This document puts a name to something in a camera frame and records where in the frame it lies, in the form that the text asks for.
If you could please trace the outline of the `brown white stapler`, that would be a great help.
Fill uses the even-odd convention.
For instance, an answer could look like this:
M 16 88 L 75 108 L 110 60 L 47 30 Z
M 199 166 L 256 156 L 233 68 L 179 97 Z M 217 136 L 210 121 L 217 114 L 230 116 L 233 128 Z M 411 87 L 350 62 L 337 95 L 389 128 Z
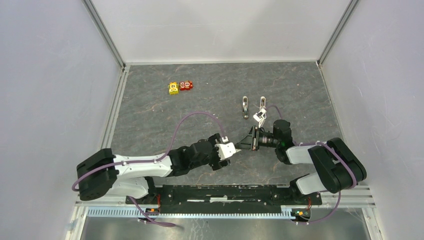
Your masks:
M 242 116 L 245 120 L 249 118 L 249 100 L 247 96 L 242 97 Z

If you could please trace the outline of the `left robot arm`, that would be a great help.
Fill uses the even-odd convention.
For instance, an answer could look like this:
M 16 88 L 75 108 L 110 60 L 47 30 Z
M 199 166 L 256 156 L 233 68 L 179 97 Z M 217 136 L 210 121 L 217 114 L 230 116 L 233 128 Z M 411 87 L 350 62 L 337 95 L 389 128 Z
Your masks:
M 228 166 L 235 153 L 234 143 L 218 133 L 159 155 L 124 156 L 103 148 L 77 165 L 72 190 L 82 201 L 111 195 L 151 204 L 157 198 L 153 177 L 179 177 L 206 165 L 216 171 Z

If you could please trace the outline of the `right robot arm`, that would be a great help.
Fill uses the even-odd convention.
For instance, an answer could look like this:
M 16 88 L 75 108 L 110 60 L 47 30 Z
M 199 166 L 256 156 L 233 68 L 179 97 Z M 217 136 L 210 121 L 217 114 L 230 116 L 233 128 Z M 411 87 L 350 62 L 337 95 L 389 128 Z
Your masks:
M 339 138 L 313 143 L 295 143 L 290 122 L 278 119 L 272 131 L 253 126 L 249 134 L 236 143 L 237 150 L 257 151 L 273 148 L 277 159 L 286 165 L 308 164 L 314 173 L 298 177 L 289 183 L 289 199 L 302 204 L 310 194 L 339 193 L 354 188 L 367 178 L 367 171 L 355 154 Z

